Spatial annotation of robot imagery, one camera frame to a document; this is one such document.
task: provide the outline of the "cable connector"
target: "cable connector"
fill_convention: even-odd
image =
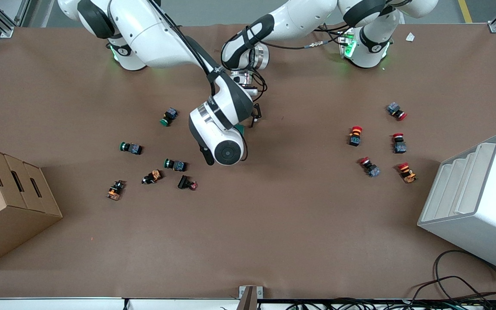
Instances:
[[[321,45],[325,45],[325,44],[328,44],[327,41],[317,41],[317,42],[313,42],[309,45],[306,45],[304,46],[305,49],[312,49],[313,47],[320,47]]]

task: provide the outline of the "black cable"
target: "black cable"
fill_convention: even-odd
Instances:
[[[346,33],[350,29],[351,28],[348,28],[346,31],[343,31],[343,33],[338,34],[337,37],[334,37],[334,38],[330,39],[329,41],[322,41],[322,44],[321,45],[331,43],[335,39],[337,39],[339,37],[342,37],[342,35],[344,33]],[[250,32],[252,32],[252,36],[254,36],[254,37],[256,36],[256,34],[254,33],[254,30],[252,30],[252,28],[250,28],[249,26],[246,26],[246,30],[250,30]],[[308,45],[305,45],[305,46],[300,46],[300,47],[281,46],[281,45],[274,45],[274,44],[268,43],[268,42],[263,41],[263,40],[260,40],[260,43],[263,43],[263,44],[268,45],[270,47],[276,47],[278,49],[284,49],[284,50],[304,50],[304,49],[310,49],[312,47],[311,44],[308,44]]]
[[[485,293],[480,293],[480,295],[483,297],[487,297],[487,296],[496,295],[496,292],[485,292]],[[476,295],[470,295],[470,296],[465,296],[464,298],[454,298],[454,299],[459,300],[459,301],[466,301],[466,300],[472,300],[475,297],[477,297],[477,296]]]
[[[415,292],[415,295],[413,296],[413,298],[411,299],[411,301],[409,302],[409,304],[406,304],[405,306],[403,306],[403,310],[407,310],[408,308],[410,308],[410,306],[412,306],[417,298],[417,296],[419,295],[419,292],[429,286],[429,285],[432,285],[432,284],[435,284],[435,283],[439,283],[443,280],[447,280],[447,279],[452,279],[452,278],[455,278],[455,279],[459,279],[461,280],[462,282],[464,282],[467,286],[469,286],[473,291],[474,291],[474,287],[470,286],[470,284],[468,284],[468,282],[466,282],[463,278],[459,277],[459,276],[446,276],[446,277],[442,277],[442,278],[438,278],[436,280],[432,280],[432,281],[429,281],[429,282],[426,282],[425,284],[419,286],[419,288],[417,289],[417,291]]]
[[[261,98],[261,96],[264,95],[264,92],[267,92],[267,89],[268,89],[268,86],[267,86],[267,82],[265,81],[264,77],[256,70],[256,69],[252,69],[252,73],[253,73],[253,77],[254,77],[254,81],[262,87],[262,90],[258,90],[259,91],[259,95],[253,100],[253,102],[256,102],[259,98]]]
[[[445,252],[441,253],[441,254],[440,254],[440,255],[439,255],[439,256],[435,259],[435,262],[434,262],[434,272],[435,272],[435,278],[436,278],[436,279],[438,279],[438,278],[439,278],[439,261],[441,260],[441,258],[442,258],[444,255],[446,255],[446,254],[448,254],[448,253],[463,253],[463,254],[465,254],[465,255],[469,255],[469,256],[471,256],[471,257],[474,257],[474,258],[476,258],[477,260],[479,260],[479,261],[481,261],[482,263],[484,263],[485,265],[487,265],[490,269],[492,269],[492,270],[493,270],[493,271],[495,271],[495,273],[496,273],[496,268],[495,268],[492,264],[490,264],[488,261],[484,261],[484,259],[481,259],[480,257],[477,257],[476,255],[474,255],[474,254],[472,254],[472,253],[470,253],[470,252],[468,252],[468,251],[462,251],[462,250],[449,250],[449,251],[445,251]],[[482,297],[482,296],[481,296],[481,294],[480,294],[479,292],[477,292],[477,291],[476,291],[473,287],[471,287],[471,286],[470,286],[470,284],[467,284],[467,282],[466,282],[466,281],[463,281],[463,282],[465,282],[465,284],[466,284],[467,286],[469,286],[469,287],[472,289],[472,291],[474,291],[474,293],[475,293],[478,297],[480,297],[480,298],[484,299],[486,302],[489,302],[487,299],[485,299],[484,297]],[[447,292],[445,291],[445,288],[444,288],[444,287],[443,287],[443,285],[441,284],[441,280],[439,280],[439,281],[437,282],[437,284],[439,285],[439,287],[441,288],[441,290],[443,291],[443,293],[445,294],[445,296],[447,296],[450,300],[452,300],[453,298],[451,298],[451,296],[449,296],[449,294],[447,294]]]
[[[334,302],[343,302],[343,303],[352,304],[352,305],[354,304],[354,305],[358,306],[358,308],[360,308],[360,306],[362,306],[364,308],[364,310],[370,310],[370,308],[367,306],[367,304],[370,304],[370,306],[372,306],[372,309],[376,310],[376,307],[374,306],[374,304],[367,302],[366,300],[357,300],[354,298],[336,298],[334,300]]]
[[[315,32],[329,32],[329,31],[336,31],[336,30],[341,30],[341,29],[344,29],[346,28],[348,25],[343,25],[343,26],[340,26],[340,27],[337,27],[337,28],[332,28],[332,29],[323,29],[321,26],[319,26],[317,29],[313,30]]]
[[[326,31],[326,33],[329,35],[330,39],[331,39],[334,43],[336,43],[336,44],[338,44],[338,45],[342,45],[342,43],[341,43],[340,41],[336,41],[336,39],[337,39],[337,38],[339,38],[339,36],[338,36],[338,37],[336,37],[336,39],[335,39],[335,38],[333,38],[333,37],[332,37],[332,34],[333,34],[333,33],[331,33],[330,31],[328,31],[328,30],[329,30],[329,28],[326,26],[326,24],[323,24],[323,27],[325,28],[325,30],[327,30],[327,31]]]
[[[175,33],[179,36],[179,38],[185,44],[185,46],[187,46],[187,49],[189,49],[191,54],[195,57],[196,61],[198,61],[198,64],[200,65],[200,67],[204,70],[204,73],[206,74],[206,76],[208,76],[210,71],[206,67],[206,64],[204,63],[201,55],[197,51],[195,51],[195,49],[189,43],[189,41],[187,40],[187,38],[185,37],[183,32],[181,32],[181,30],[179,29],[179,26],[177,26],[177,24],[173,21],[173,19],[171,19],[171,17],[169,15],[167,15],[167,13],[163,12],[163,10],[160,9],[160,6],[158,6],[158,4],[155,2],[155,0],[149,0],[149,2],[150,2],[150,4],[152,4],[154,9],[164,18],[164,20],[170,26],[170,28],[175,31]],[[212,96],[214,96],[215,95],[214,82],[210,82],[210,87],[212,89]]]

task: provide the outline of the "yellow floor line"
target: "yellow floor line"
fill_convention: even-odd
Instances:
[[[462,11],[462,16],[464,17],[465,23],[472,23],[472,17],[470,17],[470,12],[468,11],[468,6],[465,0],[459,0],[460,10]]]

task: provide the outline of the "green indicator light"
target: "green indicator light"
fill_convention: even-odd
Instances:
[[[352,40],[348,46],[346,47],[346,57],[351,57],[353,55],[353,51],[357,46],[357,41]]]
[[[389,42],[386,44],[386,47],[384,47],[384,53],[382,54],[382,58],[386,57],[386,53],[388,52],[388,47],[390,47]]]
[[[116,56],[116,52],[114,51],[114,48],[112,47],[112,45],[110,46],[110,50],[112,51],[112,54],[114,55],[114,60],[118,61],[118,56]]]

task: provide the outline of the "brown table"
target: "brown table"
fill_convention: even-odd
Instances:
[[[238,29],[185,32],[218,59]],[[394,38],[367,70],[333,44],[271,50],[248,161],[209,167],[187,129],[209,95],[194,65],[126,72],[84,29],[16,29],[0,41],[0,151],[43,167],[64,218],[0,259],[0,296],[225,298],[245,284],[264,285],[268,298],[412,296],[432,280],[435,257],[455,248],[416,226],[439,162],[496,134],[496,34],[402,25]],[[384,111],[393,101],[408,112],[402,122]],[[165,128],[169,106],[181,114]],[[354,125],[357,148],[346,144]],[[394,155],[400,131],[409,151]],[[122,141],[146,151],[120,152]],[[358,165],[365,156],[378,178]],[[177,189],[181,173],[170,170],[141,185],[165,158],[189,162],[199,188]],[[394,169],[404,161],[414,184]],[[118,179],[127,187],[114,202],[105,193]],[[440,269],[496,291],[496,276],[468,257]]]

